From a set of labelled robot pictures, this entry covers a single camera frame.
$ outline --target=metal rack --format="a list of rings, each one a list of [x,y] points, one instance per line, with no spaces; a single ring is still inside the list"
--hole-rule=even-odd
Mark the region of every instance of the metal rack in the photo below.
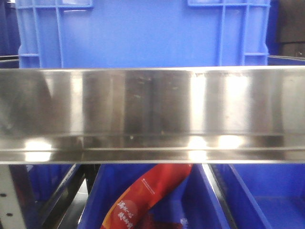
[[[15,201],[4,228],[60,227],[45,222],[85,173],[72,167],[39,211],[12,164],[305,162],[303,66],[7,69],[0,81],[0,207]]]

